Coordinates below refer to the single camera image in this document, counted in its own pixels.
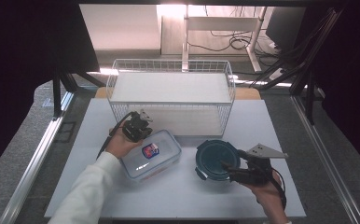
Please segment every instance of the wall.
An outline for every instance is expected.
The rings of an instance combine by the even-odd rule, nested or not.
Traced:
[[[80,5],[95,50],[160,49],[157,6]]]

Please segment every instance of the plastic food container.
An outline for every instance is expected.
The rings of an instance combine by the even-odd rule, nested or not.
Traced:
[[[241,165],[238,150],[228,142],[205,141],[197,149],[195,171],[202,180],[229,180],[229,174],[222,168],[221,161],[231,164],[235,168],[239,168]]]
[[[120,162],[128,178],[136,181],[148,179],[180,158],[181,148],[166,130],[148,136],[140,147],[134,148]]]

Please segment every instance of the black curtain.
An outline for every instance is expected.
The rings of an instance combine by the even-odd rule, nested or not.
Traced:
[[[0,156],[34,101],[58,72],[99,71],[79,5],[0,1]]]
[[[360,154],[360,1],[344,9],[312,70],[323,108]]]

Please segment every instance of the metal wire rack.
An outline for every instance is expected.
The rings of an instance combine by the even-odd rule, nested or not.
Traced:
[[[118,59],[113,71],[106,95],[117,121],[143,108],[156,131],[177,136],[224,133],[235,99],[228,61]]]

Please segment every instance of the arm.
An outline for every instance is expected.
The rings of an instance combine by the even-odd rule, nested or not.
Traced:
[[[98,223],[104,199],[114,186],[115,163],[141,144],[128,141],[118,130],[106,151],[77,178],[49,223]]]
[[[280,184],[280,178],[273,172],[273,178]],[[257,201],[264,208],[265,215],[267,215],[271,224],[285,224],[291,223],[287,215],[284,212],[282,207],[282,201],[279,196],[278,190],[273,186],[271,182],[264,186],[253,186],[253,185],[245,185],[249,188],[255,195]]]

